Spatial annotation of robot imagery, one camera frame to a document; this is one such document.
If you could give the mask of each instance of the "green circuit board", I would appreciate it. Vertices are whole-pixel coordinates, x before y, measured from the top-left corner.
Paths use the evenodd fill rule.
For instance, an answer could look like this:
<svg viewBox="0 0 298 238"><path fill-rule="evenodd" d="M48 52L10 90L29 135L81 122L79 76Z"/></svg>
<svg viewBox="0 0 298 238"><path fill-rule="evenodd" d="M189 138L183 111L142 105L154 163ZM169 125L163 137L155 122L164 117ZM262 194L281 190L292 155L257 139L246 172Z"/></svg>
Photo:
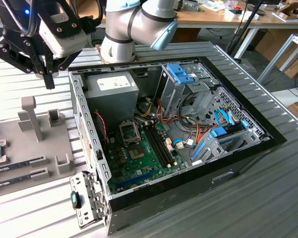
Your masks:
<svg viewBox="0 0 298 238"><path fill-rule="evenodd" d="M152 126L151 129L159 133L162 142L168 137L160 122ZM154 145L148 139L149 135L145 132L145 127L140 125L138 130L141 141L130 143L127 147L124 146L119 129L109 132L110 142L106 158L112 174L112 178L108 182L112 194L186 168L183 159L175 151L168 151L174 163L163 165L154 151Z"/></svg>

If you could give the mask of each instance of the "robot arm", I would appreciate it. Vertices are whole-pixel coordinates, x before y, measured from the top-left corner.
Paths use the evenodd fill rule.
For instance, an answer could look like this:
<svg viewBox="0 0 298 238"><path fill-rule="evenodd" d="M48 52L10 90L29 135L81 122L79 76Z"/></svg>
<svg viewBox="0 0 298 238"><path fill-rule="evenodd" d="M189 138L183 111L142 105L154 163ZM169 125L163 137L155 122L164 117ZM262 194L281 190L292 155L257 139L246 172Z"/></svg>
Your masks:
<svg viewBox="0 0 298 238"><path fill-rule="evenodd" d="M107 1L101 49L106 61L132 61L133 39L156 50L171 41L177 27L174 0L148 0L142 7L139 0ZM99 16L93 20L76 16L66 0L0 0L0 58L25 73L35 73L47 89L54 89L53 77L67 69L83 49L87 35L101 23L101 0L97 4Z"/></svg>
<svg viewBox="0 0 298 238"><path fill-rule="evenodd" d="M135 58L134 40L163 50L177 29L174 0L108 0L106 36L101 56L106 62L129 62Z"/></svg>
<svg viewBox="0 0 298 238"><path fill-rule="evenodd" d="M99 9L93 20L78 18L66 0L0 0L0 58L25 73L34 72L53 89L53 77L66 70L84 47L86 35L101 23L100 1Z"/></svg>

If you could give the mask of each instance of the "metal workbench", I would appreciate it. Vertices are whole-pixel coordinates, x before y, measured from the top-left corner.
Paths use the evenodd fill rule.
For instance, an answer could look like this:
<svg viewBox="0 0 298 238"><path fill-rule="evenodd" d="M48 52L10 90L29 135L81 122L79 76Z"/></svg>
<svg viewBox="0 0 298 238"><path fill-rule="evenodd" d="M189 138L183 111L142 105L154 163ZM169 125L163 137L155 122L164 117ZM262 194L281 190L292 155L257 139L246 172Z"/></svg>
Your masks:
<svg viewBox="0 0 298 238"><path fill-rule="evenodd" d="M298 120L243 71L224 51L209 42L170 44L163 52L137 46L146 60L207 56L223 74L277 127L288 142L251 170L149 221L111 237L298 237ZM95 49L86 49L76 65L100 63ZM0 60L0 121L17 119L19 97L36 96L36 113L58 108L66 115L76 170L86 169L78 137L66 72L48 91L33 74L25 75ZM67 178L0 197L0 237L106 236L102 223L85 230L77 225Z"/></svg>

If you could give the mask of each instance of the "desk clutter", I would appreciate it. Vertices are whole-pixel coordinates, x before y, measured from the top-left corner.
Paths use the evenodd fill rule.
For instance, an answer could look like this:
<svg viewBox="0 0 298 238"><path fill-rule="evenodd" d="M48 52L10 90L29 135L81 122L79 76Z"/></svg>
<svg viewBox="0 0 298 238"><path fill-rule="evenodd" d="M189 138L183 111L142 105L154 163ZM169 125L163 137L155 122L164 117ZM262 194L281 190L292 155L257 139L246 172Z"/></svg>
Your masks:
<svg viewBox="0 0 298 238"><path fill-rule="evenodd" d="M247 21L254 9L257 0L178 0L175 9L186 11L204 11L204 8L214 12L224 12L226 21L239 19ZM285 23L298 23L298 0L263 0L260 9L252 20L258 20L260 16L273 15Z"/></svg>

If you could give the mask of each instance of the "case hinge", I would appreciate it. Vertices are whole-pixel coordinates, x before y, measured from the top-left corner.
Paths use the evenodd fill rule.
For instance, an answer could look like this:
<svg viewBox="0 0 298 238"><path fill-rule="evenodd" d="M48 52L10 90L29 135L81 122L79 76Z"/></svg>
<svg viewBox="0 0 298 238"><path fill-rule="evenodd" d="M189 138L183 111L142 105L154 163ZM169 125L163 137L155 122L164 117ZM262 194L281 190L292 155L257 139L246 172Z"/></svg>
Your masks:
<svg viewBox="0 0 298 238"><path fill-rule="evenodd" d="M79 228L84 229L103 220L107 204L97 176L89 172L80 172L71 177L70 182L71 200L76 210Z"/></svg>

